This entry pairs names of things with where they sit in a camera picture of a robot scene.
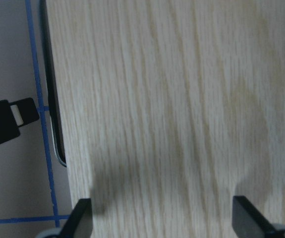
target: black clip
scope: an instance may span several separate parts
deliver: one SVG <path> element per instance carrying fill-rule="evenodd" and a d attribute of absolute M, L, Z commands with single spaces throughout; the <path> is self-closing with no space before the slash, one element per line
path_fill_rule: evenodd
<path fill-rule="evenodd" d="M 90 198 L 78 200 L 70 217 L 66 221 L 58 238 L 87 237 L 89 238 L 93 231 L 93 211 Z"/>
<path fill-rule="evenodd" d="M 245 196 L 232 199 L 232 228 L 239 238 L 285 238 L 285 225 L 271 224 Z"/>
<path fill-rule="evenodd" d="M 18 111 L 13 115 L 11 106 Z M 38 120 L 39 114 L 32 98 L 22 99 L 13 103 L 0 101 L 0 144 L 20 135 L 19 127 Z"/>

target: gray surface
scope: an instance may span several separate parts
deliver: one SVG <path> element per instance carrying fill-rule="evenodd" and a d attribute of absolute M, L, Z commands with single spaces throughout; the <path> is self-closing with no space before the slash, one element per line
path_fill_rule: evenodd
<path fill-rule="evenodd" d="M 0 224 L 0 238 L 35 238 L 41 231 L 53 227 L 53 221 Z"/>
<path fill-rule="evenodd" d="M 0 145 L 0 219 L 53 215 L 39 121 Z"/>
<path fill-rule="evenodd" d="M 39 0 L 32 0 L 33 17 Z M 41 54 L 40 34 L 37 38 L 41 87 L 47 105 L 47 90 Z M 37 94 L 24 0 L 0 0 L 0 100 L 10 102 Z M 55 189 L 60 215 L 71 211 L 66 168 L 55 158 L 50 124 L 48 126 Z M 21 135 L 0 145 L 0 219 L 52 216 L 53 208 L 44 151 L 41 122 L 20 128 Z M 0 237 L 27 238 L 54 227 L 54 221 L 0 225 Z"/>
<path fill-rule="evenodd" d="M 0 100 L 37 100 L 25 1 L 0 0 Z"/>

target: wood grain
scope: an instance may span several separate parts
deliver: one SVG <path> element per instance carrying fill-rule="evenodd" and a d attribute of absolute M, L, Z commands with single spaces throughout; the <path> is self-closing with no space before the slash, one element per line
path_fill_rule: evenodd
<path fill-rule="evenodd" d="M 73 205 L 94 238 L 285 223 L 285 1 L 48 0 Z"/>

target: light wood grain surface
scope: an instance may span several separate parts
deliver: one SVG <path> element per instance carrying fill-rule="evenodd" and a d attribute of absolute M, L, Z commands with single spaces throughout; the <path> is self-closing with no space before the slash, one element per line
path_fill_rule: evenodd
<path fill-rule="evenodd" d="M 285 223 L 285 0 L 48 0 L 73 205 L 94 238 Z"/>

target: blue grid line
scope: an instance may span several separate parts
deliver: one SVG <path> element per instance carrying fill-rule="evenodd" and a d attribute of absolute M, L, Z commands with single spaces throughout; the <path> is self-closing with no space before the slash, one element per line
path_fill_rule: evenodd
<path fill-rule="evenodd" d="M 56 221 L 56 220 L 68 219 L 68 217 L 69 217 L 69 215 L 0 219 L 0 224 L 21 223 L 21 222 Z"/>
<path fill-rule="evenodd" d="M 49 106 L 43 106 L 43 111 L 45 111 L 45 112 L 49 111 Z"/>
<path fill-rule="evenodd" d="M 44 108 L 43 97 L 42 97 L 42 89 L 41 89 L 41 82 L 40 82 L 40 75 L 39 75 L 38 57 L 37 57 L 37 47 L 36 47 L 36 42 L 35 42 L 30 0 L 25 0 L 25 5 L 26 5 L 26 11 L 27 11 L 35 83 L 36 83 L 36 89 L 37 89 L 37 95 L 38 95 L 38 104 L 39 104 L 39 113 L 40 113 L 40 119 L 41 119 L 43 143 L 44 143 L 45 157 L 46 157 L 47 167 L 48 167 L 48 177 L 49 177 L 50 190 L 51 190 L 53 214 L 54 214 L 54 217 L 57 218 L 58 217 L 57 198 L 56 198 L 55 189 L 54 189 L 54 178 L 53 178 L 53 173 L 52 173 L 52 162 L 51 162 L 51 155 L 50 155 L 49 138 L 48 138 L 46 119 L 45 119 L 45 110 L 44 110 L 45 108 Z M 55 219 L 55 227 L 59 227 L 59 219 Z"/>

